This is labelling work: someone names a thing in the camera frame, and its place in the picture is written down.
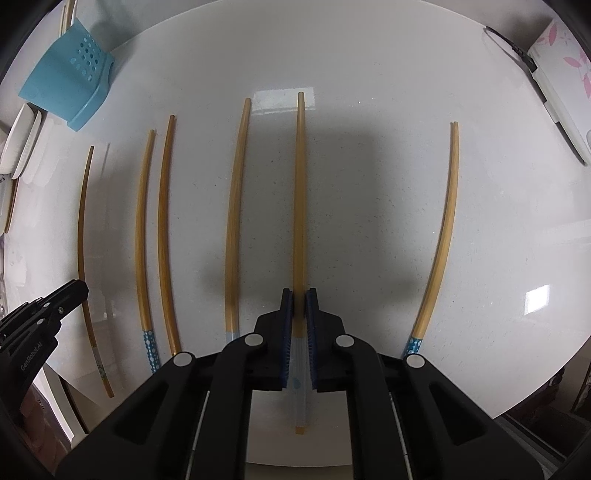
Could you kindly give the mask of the bamboo chopstick white band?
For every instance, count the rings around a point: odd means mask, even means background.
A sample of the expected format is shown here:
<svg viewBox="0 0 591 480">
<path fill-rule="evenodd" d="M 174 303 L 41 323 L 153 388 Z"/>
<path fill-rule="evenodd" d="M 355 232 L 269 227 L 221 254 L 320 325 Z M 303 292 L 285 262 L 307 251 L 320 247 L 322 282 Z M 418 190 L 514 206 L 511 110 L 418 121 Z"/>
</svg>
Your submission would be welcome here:
<svg viewBox="0 0 591 480">
<path fill-rule="evenodd" d="M 294 158 L 294 432 L 307 431 L 307 328 L 304 296 L 307 289 L 307 138 L 305 138 L 304 91 L 297 93 L 297 127 Z"/>
</svg>

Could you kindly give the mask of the bamboo chopstick blue dotted end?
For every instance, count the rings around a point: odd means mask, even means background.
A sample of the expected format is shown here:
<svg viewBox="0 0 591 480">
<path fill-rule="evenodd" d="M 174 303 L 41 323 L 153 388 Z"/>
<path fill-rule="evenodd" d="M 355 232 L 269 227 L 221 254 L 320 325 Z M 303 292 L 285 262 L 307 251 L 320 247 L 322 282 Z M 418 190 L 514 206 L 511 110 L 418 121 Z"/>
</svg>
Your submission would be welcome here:
<svg viewBox="0 0 591 480">
<path fill-rule="evenodd" d="M 139 321 L 151 373 L 155 373 L 160 368 L 160 357 L 151 317 L 146 260 L 147 194 L 155 136 L 156 132 L 150 129 L 147 134 L 139 172 L 134 228 L 134 267 Z"/>
<path fill-rule="evenodd" d="M 460 125 L 451 123 L 450 156 L 446 197 L 441 229 L 427 286 L 412 332 L 404 350 L 404 356 L 418 354 L 430 325 L 451 249 L 459 191 L 460 173 Z"/>
</svg>

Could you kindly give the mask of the round wooden board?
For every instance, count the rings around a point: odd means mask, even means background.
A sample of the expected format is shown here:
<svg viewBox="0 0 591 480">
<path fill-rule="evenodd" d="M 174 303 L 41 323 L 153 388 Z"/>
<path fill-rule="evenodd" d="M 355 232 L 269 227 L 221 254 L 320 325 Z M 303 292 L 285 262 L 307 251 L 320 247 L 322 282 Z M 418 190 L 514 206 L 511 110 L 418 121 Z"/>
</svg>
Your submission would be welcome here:
<svg viewBox="0 0 591 480">
<path fill-rule="evenodd" d="M 19 183 L 20 183 L 20 178 L 17 178 L 16 180 L 13 181 L 4 234 L 8 234 L 10 231 L 10 228 L 11 228 L 11 223 L 12 223 L 12 219 L 13 219 Z"/>
</svg>

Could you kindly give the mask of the white ribbed plate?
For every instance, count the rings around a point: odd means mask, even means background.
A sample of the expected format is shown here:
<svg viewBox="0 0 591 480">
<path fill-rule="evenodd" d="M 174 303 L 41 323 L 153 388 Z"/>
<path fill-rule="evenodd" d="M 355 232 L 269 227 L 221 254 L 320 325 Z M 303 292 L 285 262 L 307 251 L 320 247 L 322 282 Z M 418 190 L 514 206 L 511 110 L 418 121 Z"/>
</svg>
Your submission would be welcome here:
<svg viewBox="0 0 591 480">
<path fill-rule="evenodd" d="M 37 141 L 39 131 L 41 129 L 42 121 L 43 121 L 43 113 L 40 110 L 38 110 L 36 112 L 31 130 L 29 132 L 29 136 L 27 137 L 27 140 L 26 140 L 23 150 L 21 152 L 21 156 L 19 158 L 18 164 L 17 164 L 16 169 L 12 175 L 13 180 L 17 180 L 22 175 L 25 167 L 28 164 L 29 158 L 31 156 L 31 153 L 32 153 L 35 143 Z"/>
</svg>

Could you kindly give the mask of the white ceramic bowl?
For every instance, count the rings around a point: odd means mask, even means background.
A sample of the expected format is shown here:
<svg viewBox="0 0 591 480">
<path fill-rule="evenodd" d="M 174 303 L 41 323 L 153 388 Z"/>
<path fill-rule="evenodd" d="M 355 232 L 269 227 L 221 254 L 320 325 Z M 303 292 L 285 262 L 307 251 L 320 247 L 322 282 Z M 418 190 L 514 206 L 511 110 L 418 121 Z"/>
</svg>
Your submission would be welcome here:
<svg viewBox="0 0 591 480">
<path fill-rule="evenodd" d="M 18 164 L 21 153 L 35 120 L 35 113 L 27 104 L 23 104 L 8 133 L 1 153 L 0 174 L 12 174 Z"/>
</svg>

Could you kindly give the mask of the blue plastic utensil holder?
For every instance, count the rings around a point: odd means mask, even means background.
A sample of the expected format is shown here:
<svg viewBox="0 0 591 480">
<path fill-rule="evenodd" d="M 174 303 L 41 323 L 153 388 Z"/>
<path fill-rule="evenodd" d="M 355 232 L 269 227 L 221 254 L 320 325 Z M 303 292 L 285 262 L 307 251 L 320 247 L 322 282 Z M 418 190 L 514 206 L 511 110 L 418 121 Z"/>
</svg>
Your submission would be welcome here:
<svg viewBox="0 0 591 480">
<path fill-rule="evenodd" d="M 113 64 L 114 57 L 74 20 L 35 65 L 19 97 L 78 131 L 105 101 Z"/>
</svg>

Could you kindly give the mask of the bamboo chopstick in holder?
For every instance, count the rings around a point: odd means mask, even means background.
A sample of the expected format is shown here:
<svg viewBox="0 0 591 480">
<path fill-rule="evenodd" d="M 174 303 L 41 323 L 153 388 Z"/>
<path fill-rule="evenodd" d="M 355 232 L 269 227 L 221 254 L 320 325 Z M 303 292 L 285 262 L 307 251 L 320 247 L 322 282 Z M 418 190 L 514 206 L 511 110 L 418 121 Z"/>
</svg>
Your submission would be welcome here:
<svg viewBox="0 0 591 480">
<path fill-rule="evenodd" d="M 67 27 L 67 12 L 68 12 L 68 0 L 65 0 L 62 5 L 61 15 L 60 15 L 60 23 L 59 23 L 59 30 L 58 30 L 58 38 L 61 37 Z"/>
<path fill-rule="evenodd" d="M 69 29 L 74 22 L 76 16 L 77 0 L 67 0 L 65 3 L 64 25 L 65 29 Z"/>
</svg>

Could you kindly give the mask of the white floral rice cooker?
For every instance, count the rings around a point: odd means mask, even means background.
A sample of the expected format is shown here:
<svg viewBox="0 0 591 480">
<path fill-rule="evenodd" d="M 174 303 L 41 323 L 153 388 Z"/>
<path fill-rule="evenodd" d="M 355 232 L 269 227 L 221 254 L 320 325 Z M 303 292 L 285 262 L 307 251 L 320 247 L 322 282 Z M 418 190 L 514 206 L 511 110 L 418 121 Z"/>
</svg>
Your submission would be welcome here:
<svg viewBox="0 0 591 480">
<path fill-rule="evenodd" d="M 545 108 L 586 165 L 590 164 L 590 59 L 575 36 L 553 19 L 528 50 L 537 68 L 532 77 Z"/>
</svg>

